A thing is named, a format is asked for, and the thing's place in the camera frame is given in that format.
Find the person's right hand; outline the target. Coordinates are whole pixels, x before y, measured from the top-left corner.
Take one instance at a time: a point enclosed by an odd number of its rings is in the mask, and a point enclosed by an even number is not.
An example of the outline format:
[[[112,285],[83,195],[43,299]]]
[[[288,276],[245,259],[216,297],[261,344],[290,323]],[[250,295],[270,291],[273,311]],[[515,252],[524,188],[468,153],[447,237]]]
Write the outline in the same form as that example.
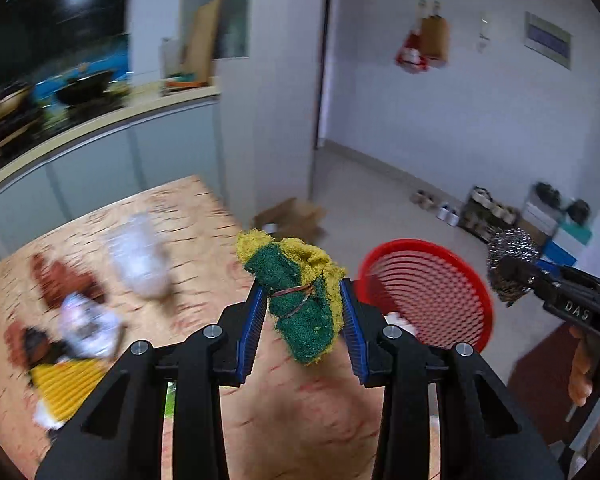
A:
[[[572,326],[569,333],[577,339],[578,345],[571,362],[568,393],[574,404],[583,406],[593,392],[592,377],[595,363],[592,350],[586,343],[582,330]]]

